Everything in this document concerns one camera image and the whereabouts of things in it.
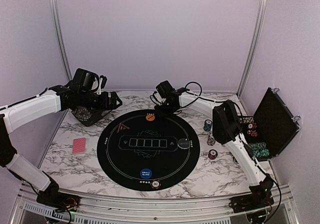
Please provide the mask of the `orange big blind button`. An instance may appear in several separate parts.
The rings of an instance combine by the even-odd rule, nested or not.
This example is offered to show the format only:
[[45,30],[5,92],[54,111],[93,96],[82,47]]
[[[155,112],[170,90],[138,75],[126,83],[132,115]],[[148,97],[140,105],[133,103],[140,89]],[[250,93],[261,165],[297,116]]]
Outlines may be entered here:
[[156,116],[154,114],[147,114],[145,119],[149,122],[152,122],[156,119]]

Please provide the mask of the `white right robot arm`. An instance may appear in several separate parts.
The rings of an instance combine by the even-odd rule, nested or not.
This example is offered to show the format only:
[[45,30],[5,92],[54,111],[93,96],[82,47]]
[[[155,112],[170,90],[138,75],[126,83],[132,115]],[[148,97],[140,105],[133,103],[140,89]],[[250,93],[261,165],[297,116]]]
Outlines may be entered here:
[[180,109],[190,108],[212,117],[213,138],[231,152],[246,175],[252,192],[247,203],[252,208],[260,207],[267,200],[267,193],[271,192],[275,182],[245,142],[243,124],[238,117],[241,113],[239,106],[229,99],[216,101],[194,94],[186,86],[175,89],[167,80],[155,89],[162,98],[162,101],[155,98],[157,103],[154,108],[159,116],[169,116]]

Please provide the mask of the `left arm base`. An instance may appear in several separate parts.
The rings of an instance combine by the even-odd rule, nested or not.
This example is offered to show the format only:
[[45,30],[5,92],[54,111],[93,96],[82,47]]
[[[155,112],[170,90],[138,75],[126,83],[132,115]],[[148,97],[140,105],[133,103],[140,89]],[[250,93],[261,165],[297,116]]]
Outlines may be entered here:
[[51,183],[44,191],[39,191],[36,201],[40,204],[56,208],[58,212],[76,211],[80,197],[59,191],[57,183]]

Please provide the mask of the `red triangular all-in marker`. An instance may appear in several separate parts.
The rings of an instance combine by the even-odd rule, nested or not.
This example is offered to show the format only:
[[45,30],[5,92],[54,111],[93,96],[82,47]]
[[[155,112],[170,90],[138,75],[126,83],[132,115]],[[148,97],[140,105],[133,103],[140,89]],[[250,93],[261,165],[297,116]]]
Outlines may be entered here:
[[123,132],[123,131],[127,131],[130,130],[130,128],[128,126],[126,126],[123,123],[120,123],[117,129],[117,133]]

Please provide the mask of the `black dealer button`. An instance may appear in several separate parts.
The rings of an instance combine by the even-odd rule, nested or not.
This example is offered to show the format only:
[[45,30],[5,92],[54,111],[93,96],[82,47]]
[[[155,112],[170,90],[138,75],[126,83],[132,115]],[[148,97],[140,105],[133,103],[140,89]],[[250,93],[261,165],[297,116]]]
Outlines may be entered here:
[[187,138],[181,138],[178,140],[177,146],[182,150],[187,150],[190,148],[191,144]]

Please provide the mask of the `blue small blind button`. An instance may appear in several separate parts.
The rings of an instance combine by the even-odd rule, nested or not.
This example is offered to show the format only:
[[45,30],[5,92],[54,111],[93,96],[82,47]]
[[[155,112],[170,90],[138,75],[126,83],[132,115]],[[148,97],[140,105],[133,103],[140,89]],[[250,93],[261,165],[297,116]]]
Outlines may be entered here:
[[140,177],[144,180],[148,180],[152,177],[153,173],[150,169],[144,168],[140,171]]

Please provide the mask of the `white red chip stack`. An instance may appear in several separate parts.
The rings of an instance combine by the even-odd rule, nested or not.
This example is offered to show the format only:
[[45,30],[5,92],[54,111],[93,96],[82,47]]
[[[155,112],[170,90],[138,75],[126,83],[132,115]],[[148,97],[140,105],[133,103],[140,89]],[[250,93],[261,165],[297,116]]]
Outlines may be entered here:
[[151,183],[151,186],[152,186],[153,189],[158,189],[161,186],[161,183],[158,180],[154,180]]

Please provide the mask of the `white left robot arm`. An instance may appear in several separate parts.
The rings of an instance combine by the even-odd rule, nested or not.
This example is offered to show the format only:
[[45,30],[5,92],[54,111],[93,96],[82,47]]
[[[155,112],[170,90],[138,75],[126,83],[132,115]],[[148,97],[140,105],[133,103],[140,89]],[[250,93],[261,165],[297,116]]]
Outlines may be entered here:
[[22,180],[32,184],[53,207],[63,203],[63,195],[55,181],[18,153],[9,135],[16,129],[49,114],[72,110],[85,126],[99,121],[123,102],[115,91],[103,91],[104,75],[77,69],[65,85],[46,88],[40,94],[0,108],[0,165]]

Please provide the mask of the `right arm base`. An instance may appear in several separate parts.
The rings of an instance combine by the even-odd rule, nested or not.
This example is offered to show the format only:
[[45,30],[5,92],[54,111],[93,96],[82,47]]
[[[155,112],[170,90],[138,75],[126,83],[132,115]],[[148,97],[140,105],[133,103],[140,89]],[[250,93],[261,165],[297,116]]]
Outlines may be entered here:
[[228,206],[233,209],[234,213],[246,212],[247,220],[253,223],[254,221],[265,221],[270,213],[268,208],[272,210],[274,203],[270,193],[265,197],[251,193],[230,198]]

